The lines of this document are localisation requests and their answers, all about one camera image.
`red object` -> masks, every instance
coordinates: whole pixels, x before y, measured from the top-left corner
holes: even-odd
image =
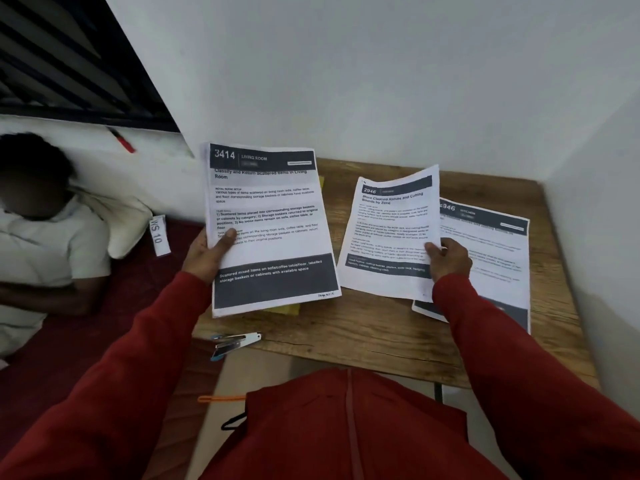
[[[107,348],[128,332],[182,266],[202,225],[167,219],[172,253],[156,257],[149,231],[113,261],[100,309],[91,316],[50,316],[0,371],[0,460],[50,407],[63,401]]]
[[[116,128],[111,128],[110,126],[107,126],[107,129],[111,132],[112,135],[116,137],[116,139],[120,142],[120,144],[124,146],[126,151],[128,151],[129,153],[136,152],[136,149],[131,145],[130,142],[128,142],[124,138],[123,135],[120,134],[120,132]]]
[[[211,298],[179,273],[0,464],[3,480],[133,479],[145,469],[191,329]],[[451,322],[500,448],[523,478],[640,477],[640,424],[507,315],[448,275]],[[202,479],[503,479],[465,438],[465,414],[361,370],[319,371],[247,395],[248,418]]]

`hand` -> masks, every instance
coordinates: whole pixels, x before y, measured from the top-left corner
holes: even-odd
[[[437,282],[447,274],[461,274],[468,278],[474,262],[469,257],[467,248],[448,237],[443,237],[441,241],[443,248],[445,248],[442,250],[432,242],[427,242],[424,245],[424,249],[431,258],[431,278],[433,281]]]
[[[212,284],[220,268],[220,261],[234,245],[236,235],[235,229],[229,229],[218,243],[209,249],[207,247],[207,231],[203,229],[191,243],[182,270],[200,278],[208,285]]]

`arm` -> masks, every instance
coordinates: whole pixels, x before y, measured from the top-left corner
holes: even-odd
[[[134,319],[69,397],[38,419],[0,463],[0,478],[129,479],[147,466],[180,377],[191,331],[235,234],[211,250],[204,232],[154,304]]]
[[[100,298],[108,276],[74,280],[64,287],[0,283],[0,305],[32,312],[86,315]]]
[[[442,261],[450,253],[456,258],[453,243],[460,246],[445,244]],[[431,262],[433,300],[451,323],[471,386],[516,471],[526,479],[639,478],[640,423],[480,298],[465,266],[443,273],[442,261]]]

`wooden tabletop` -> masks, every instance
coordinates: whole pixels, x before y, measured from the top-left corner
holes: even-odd
[[[318,159],[336,259],[349,220],[358,177],[383,182],[414,168]],[[531,180],[441,172],[440,195],[460,203],[531,220],[531,333],[538,343],[588,384],[599,388],[542,188]],[[303,303],[297,317],[251,312],[221,319],[208,310],[194,336],[260,331],[254,347],[363,367],[373,371],[469,387],[449,325],[411,311],[407,299],[384,298],[342,288],[342,296]]]

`white t-shirt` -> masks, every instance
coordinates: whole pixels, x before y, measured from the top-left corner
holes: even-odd
[[[110,273],[109,229],[74,196],[47,221],[0,209],[0,282],[62,287]],[[0,358],[30,339],[46,314],[0,305]]]

